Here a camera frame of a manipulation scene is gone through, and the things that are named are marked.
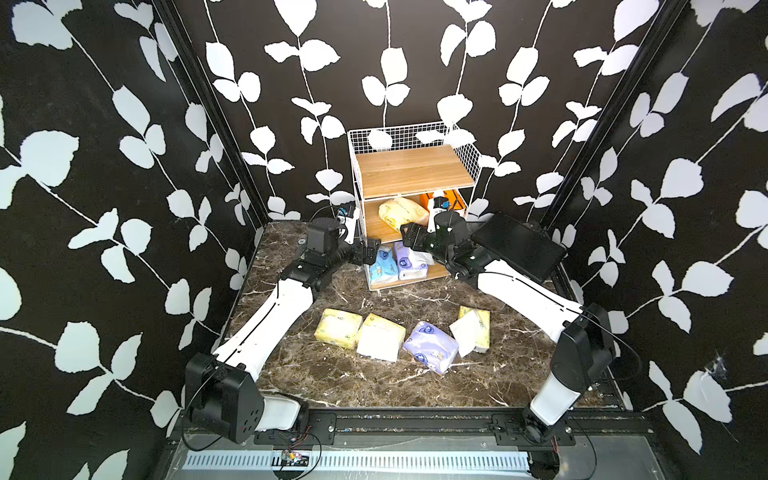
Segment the light yellow tissue pack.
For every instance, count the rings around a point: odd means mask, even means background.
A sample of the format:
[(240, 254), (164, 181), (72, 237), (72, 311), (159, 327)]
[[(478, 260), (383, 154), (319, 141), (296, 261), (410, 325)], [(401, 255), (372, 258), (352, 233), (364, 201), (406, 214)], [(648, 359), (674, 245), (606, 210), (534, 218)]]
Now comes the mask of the light yellow tissue pack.
[(354, 350), (362, 324), (363, 317), (359, 314), (326, 308), (314, 336), (320, 342)]

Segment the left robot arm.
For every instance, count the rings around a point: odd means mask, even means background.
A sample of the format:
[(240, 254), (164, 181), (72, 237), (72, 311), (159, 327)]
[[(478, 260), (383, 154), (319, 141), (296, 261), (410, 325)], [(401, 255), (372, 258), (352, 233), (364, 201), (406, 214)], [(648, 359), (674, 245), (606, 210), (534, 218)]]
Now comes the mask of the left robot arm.
[(282, 270), (265, 303), (213, 353), (197, 353), (188, 362), (182, 422), (233, 443), (262, 431), (304, 427), (304, 403), (286, 394), (264, 394), (257, 380), (274, 349), (333, 274), (346, 263), (374, 264), (380, 245), (379, 239), (358, 239), (347, 221), (312, 220), (305, 248)]

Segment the purple tissue pack bottom shelf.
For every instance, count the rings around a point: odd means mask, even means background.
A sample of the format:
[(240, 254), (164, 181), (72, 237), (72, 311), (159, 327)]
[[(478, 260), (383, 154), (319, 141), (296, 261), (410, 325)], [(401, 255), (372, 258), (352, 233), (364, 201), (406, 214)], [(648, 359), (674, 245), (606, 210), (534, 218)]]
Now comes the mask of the purple tissue pack bottom shelf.
[(433, 257), (425, 252), (414, 251), (402, 241), (394, 244), (400, 281), (420, 280), (428, 276), (429, 268), (434, 264)]

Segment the yellow tissue pack shelf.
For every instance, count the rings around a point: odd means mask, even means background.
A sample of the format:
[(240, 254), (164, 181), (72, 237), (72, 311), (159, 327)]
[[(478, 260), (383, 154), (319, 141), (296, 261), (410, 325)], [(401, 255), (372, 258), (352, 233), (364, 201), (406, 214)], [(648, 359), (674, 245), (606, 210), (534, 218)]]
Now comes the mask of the yellow tissue pack shelf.
[(426, 226), (429, 211), (414, 200), (395, 197), (378, 207), (378, 216), (387, 226), (399, 231), (403, 225), (409, 223)]

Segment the orange-yellow tissue pack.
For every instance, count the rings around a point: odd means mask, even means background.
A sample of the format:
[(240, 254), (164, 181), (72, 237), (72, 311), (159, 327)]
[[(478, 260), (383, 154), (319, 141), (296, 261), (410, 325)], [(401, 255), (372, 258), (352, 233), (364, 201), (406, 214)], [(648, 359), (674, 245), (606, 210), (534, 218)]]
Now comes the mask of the orange-yellow tissue pack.
[(359, 330), (356, 351), (373, 359), (396, 362), (405, 334), (403, 326), (371, 313)]

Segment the orange tissue pack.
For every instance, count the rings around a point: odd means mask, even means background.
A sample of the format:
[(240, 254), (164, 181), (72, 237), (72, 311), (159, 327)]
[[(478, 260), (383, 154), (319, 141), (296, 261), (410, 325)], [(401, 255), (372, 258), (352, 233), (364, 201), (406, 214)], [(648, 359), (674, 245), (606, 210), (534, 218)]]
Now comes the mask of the orange tissue pack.
[(419, 197), (419, 202), (425, 209), (428, 209), (432, 204), (432, 199), (435, 196), (445, 198), (445, 202), (449, 205), (451, 210), (463, 211), (466, 208), (466, 202), (464, 198), (462, 197), (461, 193), (456, 189), (438, 190), (434, 192), (421, 194)]

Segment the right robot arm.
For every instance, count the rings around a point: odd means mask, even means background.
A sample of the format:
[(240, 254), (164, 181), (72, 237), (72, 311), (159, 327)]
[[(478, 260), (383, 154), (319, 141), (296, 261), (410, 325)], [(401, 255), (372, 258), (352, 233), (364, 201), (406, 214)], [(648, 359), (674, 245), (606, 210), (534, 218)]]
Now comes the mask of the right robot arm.
[(587, 307), (544, 286), (565, 248), (511, 216), (495, 214), (476, 230), (458, 213), (436, 214), (435, 229), (401, 226), (404, 245), (433, 257), (457, 280), (502, 301), (555, 343), (550, 373), (524, 409), (519, 430), (531, 444), (549, 441), (566, 412), (616, 357), (607, 311)]

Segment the pale yellow tissue pack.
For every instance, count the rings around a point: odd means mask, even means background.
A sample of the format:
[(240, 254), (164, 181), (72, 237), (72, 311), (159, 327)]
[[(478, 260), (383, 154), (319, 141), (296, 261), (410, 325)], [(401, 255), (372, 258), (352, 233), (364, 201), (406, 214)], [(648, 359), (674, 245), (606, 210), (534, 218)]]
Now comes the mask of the pale yellow tissue pack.
[(487, 310), (460, 306), (458, 319), (449, 329), (459, 345), (461, 357), (472, 352), (484, 354), (490, 348), (490, 312)]

